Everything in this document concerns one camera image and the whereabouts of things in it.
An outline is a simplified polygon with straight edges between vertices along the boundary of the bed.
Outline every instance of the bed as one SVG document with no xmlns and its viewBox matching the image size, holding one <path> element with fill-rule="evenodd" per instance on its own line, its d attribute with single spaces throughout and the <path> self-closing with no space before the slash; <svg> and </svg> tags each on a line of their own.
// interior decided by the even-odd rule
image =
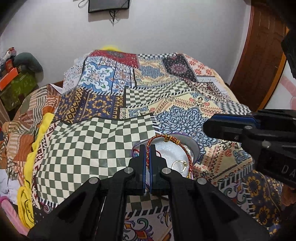
<svg viewBox="0 0 296 241">
<path fill-rule="evenodd" d="M 19 181 L 18 214 L 32 228 L 90 177 L 125 168 L 135 144 L 187 135 L 200 149 L 193 178 L 206 178 L 272 235 L 282 184 L 253 170 L 240 143 L 202 131 L 214 113 L 249 111 L 215 70 L 186 54 L 95 50 L 65 72 L 60 93 L 53 85 L 36 90 L 4 124 L 0 164 L 6 160 L 6 174 Z M 165 199 L 129 196 L 123 239 L 172 240 L 169 215 Z"/>
</svg>

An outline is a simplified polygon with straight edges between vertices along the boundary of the braided bracelet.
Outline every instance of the braided bracelet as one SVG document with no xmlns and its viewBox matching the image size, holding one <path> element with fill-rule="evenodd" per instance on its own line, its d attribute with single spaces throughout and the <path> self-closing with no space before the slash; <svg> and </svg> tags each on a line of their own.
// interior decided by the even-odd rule
<svg viewBox="0 0 296 241">
<path fill-rule="evenodd" d="M 185 154 L 186 154 L 186 156 L 188 158 L 188 161 L 189 161 L 189 169 L 188 169 L 187 178 L 190 178 L 190 174 L 192 172 L 192 160 L 191 160 L 191 156 L 189 155 L 189 153 L 186 150 L 186 148 L 180 143 L 180 141 L 176 137 L 169 136 L 169 135 L 166 135 L 166 134 L 161 134 L 161 135 L 153 136 L 147 142 L 147 145 L 146 145 L 146 166 L 147 166 L 147 168 L 149 169 L 149 146 L 151 145 L 151 142 L 155 138 L 158 138 L 158 137 L 163 137 L 164 138 L 164 140 L 163 140 L 164 142 L 171 141 L 171 142 L 175 143 L 176 145 L 180 146 L 183 149 L 183 151 L 185 152 Z"/>
</svg>

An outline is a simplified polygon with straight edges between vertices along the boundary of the green and white checkered fabric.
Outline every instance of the green and white checkered fabric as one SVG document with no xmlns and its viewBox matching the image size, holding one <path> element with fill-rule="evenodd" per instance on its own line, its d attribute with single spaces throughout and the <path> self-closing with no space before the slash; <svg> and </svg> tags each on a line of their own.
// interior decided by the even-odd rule
<svg viewBox="0 0 296 241">
<path fill-rule="evenodd" d="M 38 196 L 60 204 L 89 178 L 108 178 L 128 166 L 133 143 L 155 135 L 150 118 L 60 122 L 36 176 Z"/>
</svg>

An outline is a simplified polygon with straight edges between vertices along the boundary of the white cloth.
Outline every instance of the white cloth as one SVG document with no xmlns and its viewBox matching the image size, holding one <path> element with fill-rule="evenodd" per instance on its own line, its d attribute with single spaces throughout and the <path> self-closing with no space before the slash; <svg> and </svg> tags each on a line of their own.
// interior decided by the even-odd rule
<svg viewBox="0 0 296 241">
<path fill-rule="evenodd" d="M 17 191 L 20 187 L 18 180 L 10 180 L 4 169 L 0 169 L 0 196 L 7 196 L 17 205 Z"/>
</svg>

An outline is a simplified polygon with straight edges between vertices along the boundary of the patchwork bedspread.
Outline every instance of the patchwork bedspread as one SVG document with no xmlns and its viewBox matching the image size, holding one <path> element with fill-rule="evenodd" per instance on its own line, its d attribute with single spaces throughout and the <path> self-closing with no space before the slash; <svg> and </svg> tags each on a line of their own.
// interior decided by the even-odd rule
<svg viewBox="0 0 296 241">
<path fill-rule="evenodd" d="M 205 177 L 272 234 L 281 184 L 253 170 L 240 143 L 210 138 L 214 113 L 245 115 L 221 77 L 185 54 L 96 50 L 64 75 L 63 95 L 38 148 L 32 177 L 35 223 L 90 177 L 125 168 L 132 147 L 158 133 L 192 137 L 200 148 L 194 178 Z M 124 240 L 173 240 L 168 201 L 128 197 Z"/>
</svg>

